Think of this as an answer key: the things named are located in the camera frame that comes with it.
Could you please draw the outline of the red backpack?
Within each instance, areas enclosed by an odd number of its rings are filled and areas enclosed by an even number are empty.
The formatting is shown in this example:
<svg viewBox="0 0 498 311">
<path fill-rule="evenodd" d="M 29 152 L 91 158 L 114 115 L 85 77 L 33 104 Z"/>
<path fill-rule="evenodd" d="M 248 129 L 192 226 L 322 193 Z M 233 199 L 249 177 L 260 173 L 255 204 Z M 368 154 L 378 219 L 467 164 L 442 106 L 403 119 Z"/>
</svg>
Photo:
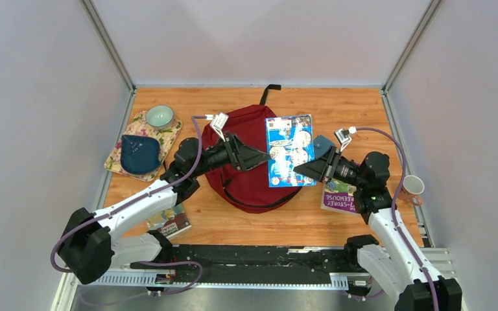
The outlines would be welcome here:
<svg viewBox="0 0 498 311">
<path fill-rule="evenodd" d="M 260 103 L 228 113 L 222 131 L 238 136 L 244 143 L 267 151 L 265 120 L 276 114 L 266 106 L 269 90 L 280 90 L 277 84 L 268 85 Z M 221 197 L 246 213 L 266 213 L 285 205 L 297 195 L 301 187 L 269 187 L 268 163 L 243 172 L 230 166 L 220 167 L 206 174 L 207 181 Z"/>
</svg>

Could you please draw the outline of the blue comic book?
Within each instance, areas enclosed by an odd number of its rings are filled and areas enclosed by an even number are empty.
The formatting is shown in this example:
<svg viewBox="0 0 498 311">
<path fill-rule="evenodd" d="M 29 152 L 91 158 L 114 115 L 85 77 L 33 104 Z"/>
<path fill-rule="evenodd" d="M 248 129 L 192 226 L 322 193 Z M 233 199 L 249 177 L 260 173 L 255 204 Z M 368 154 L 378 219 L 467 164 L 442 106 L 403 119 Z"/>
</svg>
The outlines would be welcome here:
<svg viewBox="0 0 498 311">
<path fill-rule="evenodd" d="M 310 114 L 271 117 L 265 121 L 267 135 L 268 185 L 310 187 L 316 181 L 294 168 L 314 160 L 313 120 Z"/>
</svg>

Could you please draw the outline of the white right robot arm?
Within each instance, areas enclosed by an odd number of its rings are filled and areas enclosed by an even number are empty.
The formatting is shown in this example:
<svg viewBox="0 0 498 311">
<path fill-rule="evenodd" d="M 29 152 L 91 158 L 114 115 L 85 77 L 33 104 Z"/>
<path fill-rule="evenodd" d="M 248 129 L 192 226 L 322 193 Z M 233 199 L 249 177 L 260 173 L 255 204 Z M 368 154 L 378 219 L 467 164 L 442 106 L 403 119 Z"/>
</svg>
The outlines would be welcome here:
<svg viewBox="0 0 498 311">
<path fill-rule="evenodd" d="M 341 156 L 334 146 L 296 173 L 326 183 L 337 179 L 356 188 L 356 211 L 375 233 L 347 240 L 344 263 L 367 271 L 394 303 L 395 310 L 461 310 L 462 289 L 446 278 L 411 239 L 386 183 L 390 158 L 370 152 L 361 163 Z"/>
</svg>

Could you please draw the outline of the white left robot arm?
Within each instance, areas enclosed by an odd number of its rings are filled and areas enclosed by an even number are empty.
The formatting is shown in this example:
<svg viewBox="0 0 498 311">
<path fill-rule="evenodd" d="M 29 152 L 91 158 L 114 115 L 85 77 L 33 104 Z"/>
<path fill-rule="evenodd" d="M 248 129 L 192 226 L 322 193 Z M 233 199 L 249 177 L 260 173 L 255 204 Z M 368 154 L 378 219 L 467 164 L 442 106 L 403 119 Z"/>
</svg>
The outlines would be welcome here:
<svg viewBox="0 0 498 311">
<path fill-rule="evenodd" d="M 207 148 L 200 138 L 184 139 L 169 168 L 147 188 L 95 212 L 84 207 L 76 210 L 51 250 L 51 265 L 73 273 L 82 284 L 93 283 L 113 266 L 132 262 L 149 261 L 157 269 L 166 268 L 172 251 L 153 234 L 140 238 L 123 235 L 150 216 L 187 200 L 199 188 L 199 176 L 221 167 L 246 172 L 270 158 L 229 132 Z"/>
</svg>

